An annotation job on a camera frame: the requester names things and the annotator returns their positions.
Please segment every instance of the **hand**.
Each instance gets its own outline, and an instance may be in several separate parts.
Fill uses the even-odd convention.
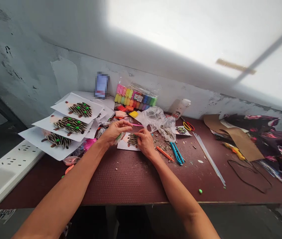
[[[158,152],[154,149],[153,138],[147,129],[141,129],[134,133],[138,138],[138,146],[141,152],[148,158],[152,159]]]
[[[122,133],[132,130],[133,125],[126,120],[116,121],[110,124],[109,128],[101,135],[99,140],[104,140],[112,146],[115,139]]]

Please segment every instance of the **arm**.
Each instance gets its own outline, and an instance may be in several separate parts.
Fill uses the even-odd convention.
[[[59,238],[79,207],[102,156],[121,132],[130,130],[132,124],[127,121],[112,123],[41,200],[13,238]]]
[[[219,239],[216,230],[203,209],[161,159],[159,152],[154,149],[153,139],[149,131],[142,129],[134,134],[139,136],[138,146],[140,150],[158,171],[165,193],[171,205],[182,219],[190,237]]]

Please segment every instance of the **wooden table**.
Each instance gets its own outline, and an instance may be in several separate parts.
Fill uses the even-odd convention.
[[[178,135],[177,147],[186,163],[183,166],[173,162],[168,163],[168,159],[162,154],[160,155],[198,202],[282,203],[282,183],[278,179],[272,177],[258,163],[254,162],[256,168],[272,183],[273,187],[267,194],[263,194],[246,185],[227,163],[229,159],[238,161],[236,154],[217,141],[203,121],[185,118],[195,127],[195,132],[202,138],[227,185],[226,189],[223,188],[223,184],[211,164],[204,158],[204,153],[195,137]],[[182,121],[178,120],[176,125],[182,125]],[[136,132],[140,129],[141,127],[135,126],[133,130]],[[44,155],[0,203],[0,209],[36,207],[61,179],[66,169],[67,167],[63,162],[59,162],[47,154]],[[269,186],[261,175],[238,166],[235,169],[244,180],[258,188],[265,189]],[[111,147],[104,155],[82,201],[82,205],[152,203],[168,203],[155,168],[140,151],[121,150],[117,149],[116,146]]]

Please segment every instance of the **white power strip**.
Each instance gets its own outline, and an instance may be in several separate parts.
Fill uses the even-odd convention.
[[[24,140],[0,159],[0,169],[14,173],[0,188],[0,202],[20,182],[45,153]]]

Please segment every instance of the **dark patterned cloth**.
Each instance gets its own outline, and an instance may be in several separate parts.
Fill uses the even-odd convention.
[[[248,130],[250,139],[265,157],[268,164],[282,172],[282,131],[275,126],[280,118],[271,116],[225,115],[232,125]]]

